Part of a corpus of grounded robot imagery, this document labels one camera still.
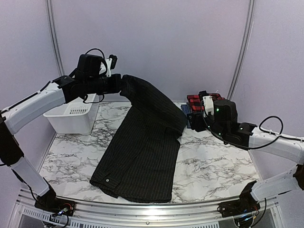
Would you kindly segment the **black pinstripe long sleeve shirt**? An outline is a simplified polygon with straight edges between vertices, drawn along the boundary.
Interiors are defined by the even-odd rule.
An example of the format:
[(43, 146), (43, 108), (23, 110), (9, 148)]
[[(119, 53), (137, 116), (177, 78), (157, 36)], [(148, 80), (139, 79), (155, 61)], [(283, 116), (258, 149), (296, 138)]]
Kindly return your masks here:
[(138, 203), (169, 202), (186, 116), (151, 83), (124, 75), (122, 84), (120, 95), (131, 102), (131, 108), (90, 183), (114, 198)]

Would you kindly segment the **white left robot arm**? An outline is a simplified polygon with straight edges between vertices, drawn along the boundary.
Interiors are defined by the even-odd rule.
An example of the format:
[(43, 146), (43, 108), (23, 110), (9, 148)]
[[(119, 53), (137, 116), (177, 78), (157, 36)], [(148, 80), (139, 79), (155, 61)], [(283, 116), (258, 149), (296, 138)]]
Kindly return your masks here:
[(90, 94), (105, 95), (121, 91), (119, 74), (112, 74), (117, 56), (82, 54), (68, 76), (48, 82), (41, 90), (5, 108), (0, 113), (0, 160), (10, 167), (41, 199), (49, 211), (56, 211), (60, 201), (55, 191), (26, 159), (14, 134), (45, 112)]

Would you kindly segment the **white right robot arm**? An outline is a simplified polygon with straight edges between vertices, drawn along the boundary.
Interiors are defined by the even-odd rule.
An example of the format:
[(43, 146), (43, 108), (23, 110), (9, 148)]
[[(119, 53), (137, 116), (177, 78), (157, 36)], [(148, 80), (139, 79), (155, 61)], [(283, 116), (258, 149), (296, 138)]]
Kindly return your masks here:
[(239, 123), (236, 104), (227, 99), (213, 99), (207, 95), (194, 99), (191, 109), (201, 113), (204, 128), (224, 144), (230, 144), (246, 151), (262, 151), (286, 158), (296, 163), (290, 170), (284, 171), (266, 180), (253, 181), (243, 190), (236, 201), (235, 208), (245, 213), (254, 205), (254, 201), (284, 194), (304, 188), (304, 139), (301, 137), (266, 130), (261, 125)]

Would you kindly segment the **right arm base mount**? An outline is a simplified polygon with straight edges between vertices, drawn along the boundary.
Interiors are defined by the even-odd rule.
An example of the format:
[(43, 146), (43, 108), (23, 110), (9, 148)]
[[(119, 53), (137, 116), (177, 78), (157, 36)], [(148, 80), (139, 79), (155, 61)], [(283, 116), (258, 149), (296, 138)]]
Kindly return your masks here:
[(260, 204), (254, 199), (237, 199), (222, 202), (217, 211), (223, 218), (250, 213), (260, 209)]

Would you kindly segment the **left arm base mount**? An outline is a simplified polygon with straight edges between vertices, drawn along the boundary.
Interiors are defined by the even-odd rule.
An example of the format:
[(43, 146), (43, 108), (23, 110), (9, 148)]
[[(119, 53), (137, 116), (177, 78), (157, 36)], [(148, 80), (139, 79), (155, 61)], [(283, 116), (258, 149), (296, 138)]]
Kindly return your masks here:
[(34, 206), (35, 208), (49, 211), (52, 213), (58, 213), (59, 211), (62, 211), (64, 208), (67, 208), (67, 211), (64, 212), (63, 214), (68, 215), (70, 217), (73, 216), (74, 214), (76, 202), (67, 199), (55, 198), (55, 201), (51, 202), (50, 205), (48, 206), (38, 201), (35, 202)]

